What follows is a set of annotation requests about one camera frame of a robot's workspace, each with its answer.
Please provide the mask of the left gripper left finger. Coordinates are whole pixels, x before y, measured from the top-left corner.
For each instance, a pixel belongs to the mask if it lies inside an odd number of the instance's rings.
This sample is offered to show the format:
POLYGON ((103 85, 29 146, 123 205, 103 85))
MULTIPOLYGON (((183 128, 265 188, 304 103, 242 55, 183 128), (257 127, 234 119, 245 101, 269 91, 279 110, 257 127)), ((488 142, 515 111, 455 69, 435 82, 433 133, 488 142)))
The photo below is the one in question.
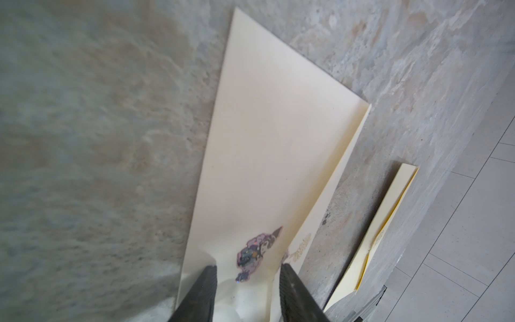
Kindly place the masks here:
POLYGON ((206 266, 168 322, 212 322, 217 267, 206 266))

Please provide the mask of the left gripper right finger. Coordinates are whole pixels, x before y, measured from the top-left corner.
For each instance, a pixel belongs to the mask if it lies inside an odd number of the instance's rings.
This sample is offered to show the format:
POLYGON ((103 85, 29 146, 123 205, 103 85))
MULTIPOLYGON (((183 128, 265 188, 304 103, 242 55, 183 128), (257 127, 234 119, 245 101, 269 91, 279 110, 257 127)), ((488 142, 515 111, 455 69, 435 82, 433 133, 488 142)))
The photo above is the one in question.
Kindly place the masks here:
POLYGON ((285 322, 329 322, 290 264, 280 269, 280 307, 285 322))

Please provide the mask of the yellow manila envelope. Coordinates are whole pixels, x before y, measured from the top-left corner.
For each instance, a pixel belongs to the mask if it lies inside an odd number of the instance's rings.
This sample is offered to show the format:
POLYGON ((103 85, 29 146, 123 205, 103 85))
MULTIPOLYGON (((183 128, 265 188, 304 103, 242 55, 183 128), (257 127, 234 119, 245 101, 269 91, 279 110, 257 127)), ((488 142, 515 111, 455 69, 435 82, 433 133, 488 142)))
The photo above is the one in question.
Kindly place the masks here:
POLYGON ((359 289, 371 259, 417 173, 417 166, 405 163, 400 165, 350 265, 325 305, 324 312, 359 289))

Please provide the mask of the cream white envelope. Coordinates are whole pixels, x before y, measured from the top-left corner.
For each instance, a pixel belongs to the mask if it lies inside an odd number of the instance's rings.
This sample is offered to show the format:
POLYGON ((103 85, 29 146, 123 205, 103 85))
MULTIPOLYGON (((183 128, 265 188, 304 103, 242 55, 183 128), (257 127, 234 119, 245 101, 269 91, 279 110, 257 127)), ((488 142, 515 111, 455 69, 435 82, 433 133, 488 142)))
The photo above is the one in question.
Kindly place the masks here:
POLYGON ((280 319, 280 265, 302 267, 370 108, 243 11, 234 11, 179 303, 208 265, 217 267, 218 284, 236 280, 237 254, 247 242, 282 226, 248 280, 272 283, 269 321, 280 319))

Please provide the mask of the white glue stick cap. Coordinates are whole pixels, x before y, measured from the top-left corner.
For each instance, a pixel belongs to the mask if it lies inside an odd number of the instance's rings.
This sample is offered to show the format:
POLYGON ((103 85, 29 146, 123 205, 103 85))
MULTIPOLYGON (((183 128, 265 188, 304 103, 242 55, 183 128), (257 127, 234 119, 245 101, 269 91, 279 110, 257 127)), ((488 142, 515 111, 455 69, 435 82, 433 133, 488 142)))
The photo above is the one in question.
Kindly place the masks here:
POLYGON ((269 321, 272 283, 226 280, 217 285, 213 321, 269 321))

